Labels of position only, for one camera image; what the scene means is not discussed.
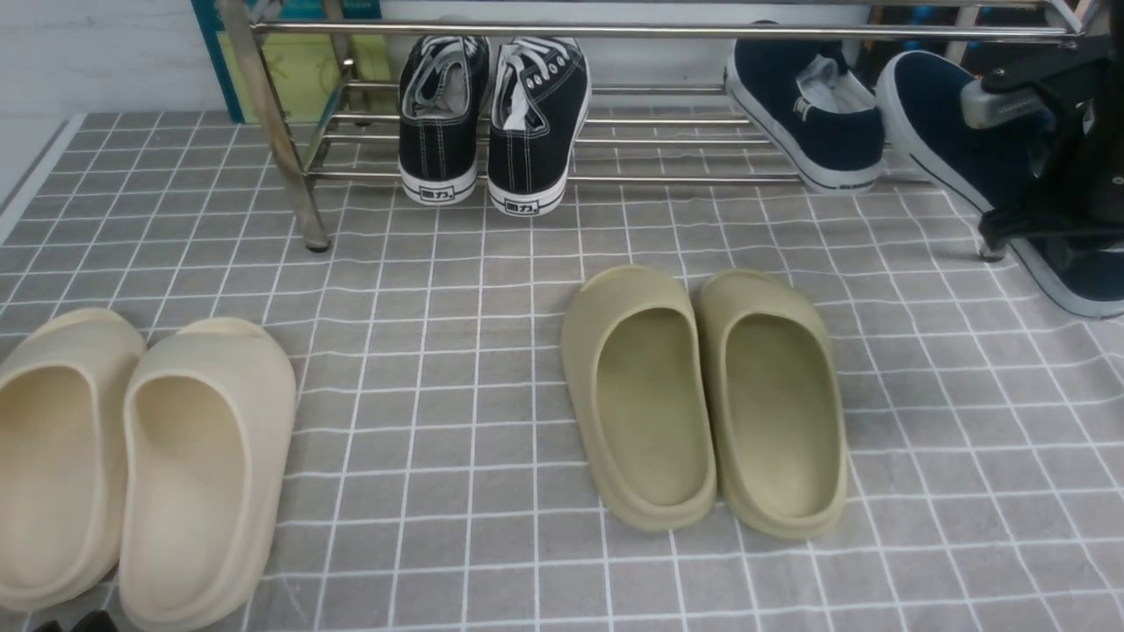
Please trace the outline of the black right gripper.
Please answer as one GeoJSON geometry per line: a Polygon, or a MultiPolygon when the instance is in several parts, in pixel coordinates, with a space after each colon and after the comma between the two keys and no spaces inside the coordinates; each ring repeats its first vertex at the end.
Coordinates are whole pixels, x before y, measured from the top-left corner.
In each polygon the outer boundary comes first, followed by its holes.
{"type": "Polygon", "coordinates": [[[984,213],[980,255],[1006,255],[1016,240],[1059,240],[1078,252],[1121,244],[1121,2],[1099,1],[1080,39],[992,69],[960,93],[976,130],[1031,112],[1078,111],[1084,137],[1066,161],[1067,192],[1028,191],[984,213]]]}

